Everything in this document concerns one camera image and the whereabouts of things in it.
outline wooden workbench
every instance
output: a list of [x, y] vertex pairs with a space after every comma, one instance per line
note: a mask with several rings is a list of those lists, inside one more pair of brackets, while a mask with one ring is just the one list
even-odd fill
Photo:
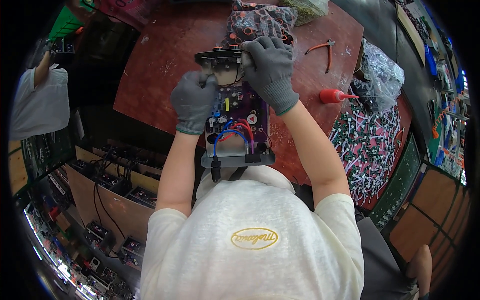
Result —
[[[276, 0], [265, 0], [277, 4]], [[329, 13], [313, 22], [295, 27], [297, 38], [294, 48], [295, 72], [293, 88], [300, 100], [329, 135], [342, 108], [341, 104], [324, 105], [318, 94], [325, 88], [344, 92], [355, 71], [363, 27], [332, 2]], [[177, 114], [169, 96], [181, 76], [200, 66], [194, 62], [198, 52], [210, 51], [219, 44], [226, 33], [227, 18], [231, 6], [225, 3], [197, 3], [170, 5], [163, 3], [153, 13], [150, 23], [140, 36], [123, 74], [114, 109], [175, 134]], [[328, 74], [326, 48], [305, 51], [332, 38], [332, 68]], [[282, 172], [290, 181], [305, 183], [305, 173], [297, 155], [293, 139], [283, 121], [270, 111], [272, 149], [276, 154], [273, 168]], [[199, 145], [204, 146], [204, 138]]]

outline orange-handled pliers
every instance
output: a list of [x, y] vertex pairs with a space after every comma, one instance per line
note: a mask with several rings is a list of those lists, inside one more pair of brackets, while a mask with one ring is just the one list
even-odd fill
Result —
[[329, 39], [325, 44], [314, 46], [314, 47], [308, 49], [307, 52], [305, 52], [305, 55], [307, 55], [312, 50], [322, 48], [322, 47], [328, 47], [328, 67], [327, 67], [327, 70], [325, 71], [325, 74], [330, 72], [330, 67], [332, 66], [332, 47], [333, 47], [333, 45], [335, 45], [335, 42], [332, 42], [332, 39]]

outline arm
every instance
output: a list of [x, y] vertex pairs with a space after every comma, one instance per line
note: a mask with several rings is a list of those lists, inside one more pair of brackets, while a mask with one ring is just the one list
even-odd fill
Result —
[[67, 0], [65, 6], [75, 18], [84, 24], [87, 23], [88, 19], [94, 13], [93, 11], [89, 12], [85, 7], [80, 6], [79, 0]]
[[33, 85], [36, 88], [42, 84], [48, 77], [48, 69], [50, 67], [50, 51], [45, 52], [42, 61], [35, 69], [35, 74], [33, 77]]
[[195, 147], [199, 135], [177, 132], [163, 167], [155, 210], [173, 208], [187, 217], [192, 213], [195, 181]]
[[171, 208], [187, 217], [192, 213], [195, 147], [212, 112], [216, 86], [215, 76], [188, 72], [172, 91], [179, 123], [158, 185], [156, 210]]
[[292, 133], [300, 160], [313, 187], [315, 207], [325, 197], [350, 196], [343, 165], [332, 143], [292, 89], [292, 47], [262, 36], [241, 45], [245, 78], [280, 116]]
[[350, 196], [342, 161], [332, 143], [300, 101], [281, 116], [290, 130], [300, 161], [312, 182], [315, 207], [326, 197]]

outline plastic bag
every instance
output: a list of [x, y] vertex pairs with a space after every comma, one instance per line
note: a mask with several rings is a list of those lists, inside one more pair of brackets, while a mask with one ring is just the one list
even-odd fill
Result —
[[297, 10], [275, 5], [235, 0], [227, 20], [227, 35], [222, 46], [240, 45], [259, 36], [279, 37], [287, 45], [294, 43], [290, 31], [297, 20]]
[[328, 14], [329, 0], [279, 0], [279, 5], [296, 7], [298, 19], [295, 26], [302, 26]]
[[372, 112], [390, 109], [396, 105], [405, 82], [403, 69], [366, 39], [362, 43], [364, 52], [360, 69], [367, 82], [353, 78], [355, 94]]

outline gloved hand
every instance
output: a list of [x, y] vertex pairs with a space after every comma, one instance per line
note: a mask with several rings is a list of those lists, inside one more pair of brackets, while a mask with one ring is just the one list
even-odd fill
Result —
[[205, 122], [212, 113], [217, 85], [215, 75], [199, 71], [187, 72], [182, 77], [170, 95], [179, 116], [178, 131], [196, 135], [204, 132]]
[[240, 45], [245, 80], [278, 116], [289, 111], [300, 96], [292, 89], [292, 47], [278, 37], [261, 36]]

